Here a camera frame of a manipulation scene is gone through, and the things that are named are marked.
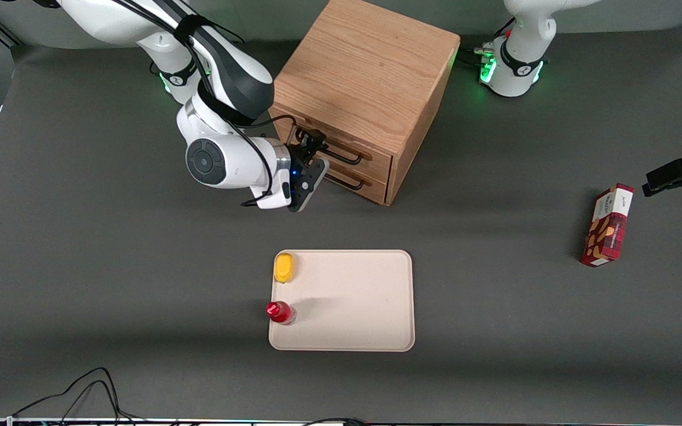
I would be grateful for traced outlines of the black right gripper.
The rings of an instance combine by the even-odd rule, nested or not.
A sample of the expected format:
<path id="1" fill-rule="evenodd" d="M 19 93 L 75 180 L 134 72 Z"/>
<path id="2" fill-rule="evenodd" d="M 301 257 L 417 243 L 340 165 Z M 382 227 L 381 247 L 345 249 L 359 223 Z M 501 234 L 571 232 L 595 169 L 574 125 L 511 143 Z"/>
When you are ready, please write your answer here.
<path id="1" fill-rule="evenodd" d="M 286 142 L 290 155 L 289 178 L 300 180 L 307 177 L 309 180 L 320 178 L 320 169 L 313 168 L 313 159 L 317 153 L 322 153 L 327 148 L 325 133 L 317 129 L 296 129 L 298 144 Z"/>

